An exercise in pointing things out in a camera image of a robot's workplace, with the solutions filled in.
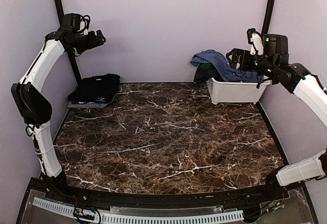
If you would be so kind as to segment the dark green plaid garment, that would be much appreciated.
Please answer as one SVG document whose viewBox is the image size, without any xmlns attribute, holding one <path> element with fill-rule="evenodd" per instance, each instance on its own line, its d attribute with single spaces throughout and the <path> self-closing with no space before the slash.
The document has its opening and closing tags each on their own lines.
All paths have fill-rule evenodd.
<svg viewBox="0 0 327 224">
<path fill-rule="evenodd" d="M 214 78 L 216 81 L 223 80 L 217 69 L 211 63 L 199 64 L 195 72 L 194 82 L 196 84 L 203 84 L 211 78 Z"/>
</svg>

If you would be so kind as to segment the black t-shirt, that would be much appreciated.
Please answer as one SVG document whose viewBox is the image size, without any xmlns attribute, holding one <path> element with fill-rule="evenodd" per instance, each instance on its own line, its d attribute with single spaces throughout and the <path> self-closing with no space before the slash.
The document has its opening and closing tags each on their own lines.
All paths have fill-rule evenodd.
<svg viewBox="0 0 327 224">
<path fill-rule="evenodd" d="M 68 95 L 68 101 L 109 103 L 118 92 L 120 76 L 106 74 L 83 78 L 75 91 Z"/>
</svg>

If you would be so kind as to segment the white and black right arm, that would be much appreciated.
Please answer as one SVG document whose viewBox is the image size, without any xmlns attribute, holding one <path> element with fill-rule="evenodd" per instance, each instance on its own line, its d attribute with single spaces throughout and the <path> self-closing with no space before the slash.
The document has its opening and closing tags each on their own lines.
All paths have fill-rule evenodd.
<svg viewBox="0 0 327 224">
<path fill-rule="evenodd" d="M 299 63 L 289 64 L 287 51 L 268 51 L 263 54 L 251 54 L 250 51 L 232 49 L 226 54 L 233 69 L 253 71 L 268 77 L 272 84 L 280 83 L 289 93 L 303 101 L 320 119 L 326 123 L 326 89 L 318 77 L 312 75 Z M 261 188 L 261 196 L 272 200 L 281 187 L 293 183 L 326 177 L 326 150 L 300 162 L 284 166 L 270 173 L 266 185 Z"/>
</svg>

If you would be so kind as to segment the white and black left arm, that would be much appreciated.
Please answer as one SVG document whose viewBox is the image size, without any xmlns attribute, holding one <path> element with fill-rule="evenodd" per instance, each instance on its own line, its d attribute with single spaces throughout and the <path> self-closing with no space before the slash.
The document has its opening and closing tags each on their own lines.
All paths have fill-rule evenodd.
<svg viewBox="0 0 327 224">
<path fill-rule="evenodd" d="M 103 45 L 106 38 L 101 30 L 79 32 L 60 28 L 45 37 L 42 49 L 18 83 L 12 84 L 11 94 L 32 138 L 41 172 L 49 178 L 62 175 L 51 136 L 52 106 L 42 95 L 44 82 L 56 61 L 69 50 L 82 54 Z"/>
</svg>

